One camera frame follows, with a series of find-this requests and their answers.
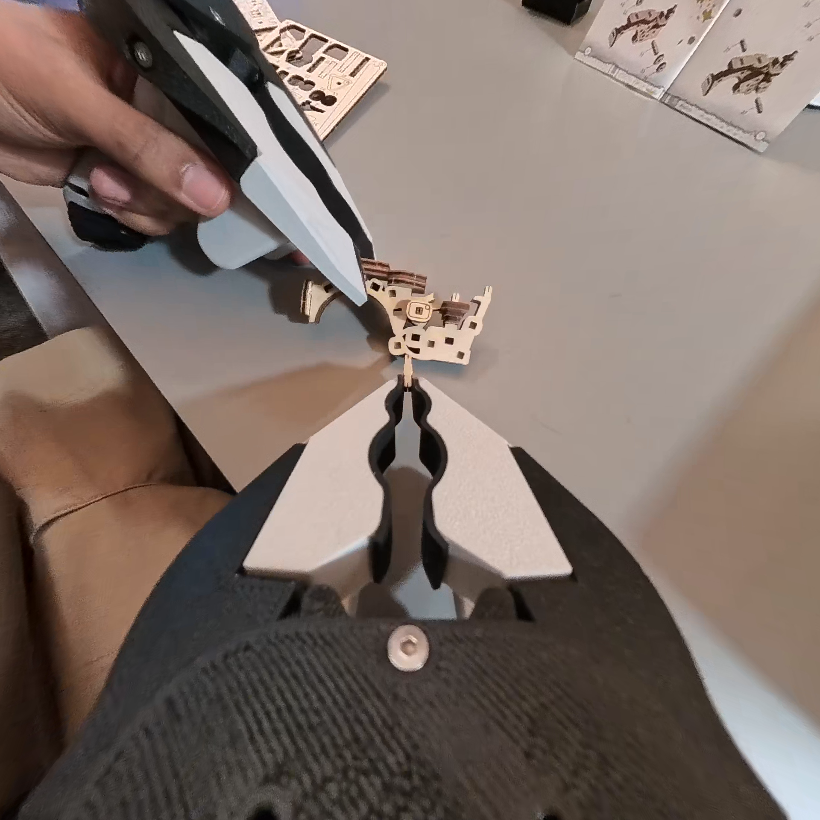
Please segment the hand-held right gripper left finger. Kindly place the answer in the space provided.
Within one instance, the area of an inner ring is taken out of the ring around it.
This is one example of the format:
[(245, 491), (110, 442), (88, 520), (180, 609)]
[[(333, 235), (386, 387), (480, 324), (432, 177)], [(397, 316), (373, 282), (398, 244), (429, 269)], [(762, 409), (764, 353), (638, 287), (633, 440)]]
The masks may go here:
[(390, 381), (314, 434), (243, 562), (252, 576), (366, 586), (386, 576), (404, 384)]

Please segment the wooden model assembly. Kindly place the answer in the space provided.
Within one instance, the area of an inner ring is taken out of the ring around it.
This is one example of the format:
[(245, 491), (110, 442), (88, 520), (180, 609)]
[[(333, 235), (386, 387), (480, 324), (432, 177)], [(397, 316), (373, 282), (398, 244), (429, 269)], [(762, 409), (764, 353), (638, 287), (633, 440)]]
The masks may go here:
[(366, 295), (378, 305), (392, 335), (387, 347), (392, 357), (467, 365), (472, 345), (482, 332), (493, 296), (487, 286), (470, 300), (454, 293), (438, 299), (427, 289), (425, 275), (363, 258)]

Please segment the person's tan pants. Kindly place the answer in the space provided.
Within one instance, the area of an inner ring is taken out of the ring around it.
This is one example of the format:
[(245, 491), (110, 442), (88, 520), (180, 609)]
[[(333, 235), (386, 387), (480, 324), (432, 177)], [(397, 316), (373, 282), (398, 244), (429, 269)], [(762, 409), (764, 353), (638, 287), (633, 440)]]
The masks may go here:
[(164, 571), (230, 495), (98, 327), (1, 365), (1, 800), (46, 773), (94, 708)]

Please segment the laminated instruction sheet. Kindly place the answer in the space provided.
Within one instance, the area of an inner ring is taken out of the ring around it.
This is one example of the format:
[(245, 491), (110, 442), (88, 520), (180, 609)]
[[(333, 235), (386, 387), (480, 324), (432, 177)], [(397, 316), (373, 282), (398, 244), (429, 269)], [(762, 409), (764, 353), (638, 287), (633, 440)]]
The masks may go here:
[(576, 59), (764, 152), (818, 99), (818, 1), (604, 2)]

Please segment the wooden parts sheet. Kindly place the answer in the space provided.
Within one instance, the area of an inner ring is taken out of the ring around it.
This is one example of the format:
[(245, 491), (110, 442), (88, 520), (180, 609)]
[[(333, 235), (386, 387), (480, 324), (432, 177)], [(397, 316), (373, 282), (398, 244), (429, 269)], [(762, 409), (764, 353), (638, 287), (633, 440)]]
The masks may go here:
[(280, 20), (267, 1), (234, 4), (321, 140), (386, 71), (380, 58), (294, 20)]

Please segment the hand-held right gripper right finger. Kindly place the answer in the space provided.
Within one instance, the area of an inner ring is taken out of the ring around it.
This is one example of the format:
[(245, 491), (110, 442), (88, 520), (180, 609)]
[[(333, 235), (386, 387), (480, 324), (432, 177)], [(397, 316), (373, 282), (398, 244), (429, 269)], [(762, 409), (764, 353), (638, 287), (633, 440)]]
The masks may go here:
[(431, 586), (569, 577), (571, 564), (507, 440), (426, 379), (414, 380), (411, 395), (430, 473), (422, 565)]

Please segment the grey desk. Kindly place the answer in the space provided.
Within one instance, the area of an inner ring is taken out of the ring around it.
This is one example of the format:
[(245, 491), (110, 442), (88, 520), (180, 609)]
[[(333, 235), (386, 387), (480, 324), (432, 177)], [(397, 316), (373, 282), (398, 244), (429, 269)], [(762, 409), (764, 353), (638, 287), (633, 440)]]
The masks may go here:
[(328, 148), (379, 258), (494, 288), (435, 385), (662, 592), (790, 818), (818, 818), (818, 113), (757, 155), (519, 2), (272, 2), (386, 60)]

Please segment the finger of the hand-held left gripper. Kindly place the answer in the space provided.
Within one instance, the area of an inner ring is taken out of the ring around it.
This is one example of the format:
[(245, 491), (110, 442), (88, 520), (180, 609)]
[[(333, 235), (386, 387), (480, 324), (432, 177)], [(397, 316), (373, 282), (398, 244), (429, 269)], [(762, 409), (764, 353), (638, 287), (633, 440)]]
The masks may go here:
[(324, 204), (333, 217), (348, 232), (361, 264), (363, 258), (373, 257), (372, 237), (352, 200), (339, 171), (322, 147), (321, 140), (302, 113), (301, 107), (284, 87), (280, 79), (275, 79), (275, 71), (261, 56), (257, 40), (252, 34), (253, 61), (258, 66), (254, 77), (233, 68), (236, 76), (252, 95), (260, 102), (268, 122), (288, 154), (313, 183)]
[(354, 242), (281, 144), (260, 102), (205, 46), (180, 33), (176, 37), (258, 149), (241, 174), (234, 205), (199, 223), (200, 249), (213, 264), (235, 270), (288, 243), (363, 305), (366, 287)]

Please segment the person's left hand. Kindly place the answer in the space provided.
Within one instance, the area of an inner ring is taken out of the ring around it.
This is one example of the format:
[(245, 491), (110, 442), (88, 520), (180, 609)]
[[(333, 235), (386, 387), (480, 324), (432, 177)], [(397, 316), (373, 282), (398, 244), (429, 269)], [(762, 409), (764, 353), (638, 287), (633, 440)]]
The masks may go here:
[(161, 236), (231, 206), (230, 177), (205, 152), (130, 104), (135, 74), (75, 12), (1, 3), (1, 171), (61, 188), (79, 153), (103, 156), (90, 197)]

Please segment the small black box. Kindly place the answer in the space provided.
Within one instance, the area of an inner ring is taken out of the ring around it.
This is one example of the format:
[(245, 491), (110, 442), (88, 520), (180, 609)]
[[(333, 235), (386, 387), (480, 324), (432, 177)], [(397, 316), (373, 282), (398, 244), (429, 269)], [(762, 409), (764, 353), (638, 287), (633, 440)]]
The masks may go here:
[(589, 12), (592, 1), (523, 0), (521, 5), (550, 20), (557, 21), (565, 26), (572, 26)]

